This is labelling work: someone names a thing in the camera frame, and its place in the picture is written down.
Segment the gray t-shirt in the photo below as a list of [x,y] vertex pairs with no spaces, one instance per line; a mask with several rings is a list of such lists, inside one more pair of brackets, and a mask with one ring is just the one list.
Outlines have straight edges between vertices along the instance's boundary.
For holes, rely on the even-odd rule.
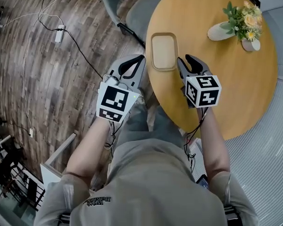
[[194,183],[189,169],[187,156],[174,144],[157,139],[125,143],[114,153],[104,188],[90,195],[81,179],[64,175],[48,188],[34,225],[57,225],[59,215],[68,211],[73,226],[226,226],[228,185],[243,225],[258,224],[233,175],[229,181],[229,172],[217,174],[209,191]]

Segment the gray pants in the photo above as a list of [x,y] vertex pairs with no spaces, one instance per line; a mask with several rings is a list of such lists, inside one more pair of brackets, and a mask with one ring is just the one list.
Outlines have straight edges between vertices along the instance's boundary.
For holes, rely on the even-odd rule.
[[124,124],[114,149],[126,142],[149,138],[170,142],[183,149],[184,139],[178,127],[166,115],[161,106],[158,106],[155,111],[153,131],[149,131],[147,115],[148,112],[145,105],[139,104],[133,107],[131,116]]

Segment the vase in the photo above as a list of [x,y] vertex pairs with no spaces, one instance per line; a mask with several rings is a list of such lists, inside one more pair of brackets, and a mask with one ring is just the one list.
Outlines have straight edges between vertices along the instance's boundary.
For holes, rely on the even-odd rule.
[[260,41],[257,39],[255,39],[253,42],[243,39],[241,44],[245,51],[258,51],[261,47]]
[[235,35],[234,31],[231,34],[227,34],[229,30],[223,29],[220,27],[221,24],[225,24],[228,22],[222,22],[219,24],[214,25],[208,30],[208,38],[212,41],[219,41],[219,40],[226,40],[230,37],[233,37]]

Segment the wooden floor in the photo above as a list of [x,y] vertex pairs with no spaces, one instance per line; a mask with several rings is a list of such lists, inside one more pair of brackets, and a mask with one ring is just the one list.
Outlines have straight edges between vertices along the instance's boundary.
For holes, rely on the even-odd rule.
[[[46,7],[54,0],[45,0]],[[124,17],[137,0],[124,0],[119,16]],[[5,24],[16,17],[40,11],[42,0],[0,0],[4,6]],[[81,47],[87,59],[104,74],[111,63],[125,55],[144,54],[144,49],[130,36],[123,35],[111,22],[102,0],[59,0],[47,11],[59,15]],[[27,37],[37,15],[29,15],[0,29],[0,116],[10,123],[29,129],[25,112],[23,79],[27,97],[27,111],[34,136],[15,125],[8,125],[9,133],[25,149],[27,167],[41,178],[40,163],[73,132],[75,143],[56,164],[63,170],[70,153],[95,119],[97,88],[100,77],[86,63],[75,43],[65,34],[63,42],[54,42],[56,32],[36,23],[29,40],[29,50],[23,78],[24,53]],[[43,17],[47,27],[60,25],[56,17]],[[145,98],[153,99],[147,73],[142,81]],[[102,157],[105,168],[109,151]]]

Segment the table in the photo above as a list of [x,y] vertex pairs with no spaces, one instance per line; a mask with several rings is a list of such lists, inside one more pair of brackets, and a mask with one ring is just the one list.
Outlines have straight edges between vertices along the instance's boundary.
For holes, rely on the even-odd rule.
[[[224,139],[239,136],[256,124],[268,108],[277,81],[277,55],[265,21],[258,52],[243,50],[235,36],[223,41],[208,39],[208,29],[227,20],[222,8],[228,1],[162,0],[152,15],[146,40],[147,69],[154,93],[167,115],[186,132],[198,125],[196,109],[188,108],[180,91],[183,83],[178,69],[154,69],[150,53],[152,35],[173,33],[181,58],[185,54],[196,56],[218,76],[222,92],[213,110]],[[233,6],[242,6],[245,0],[230,1]]]

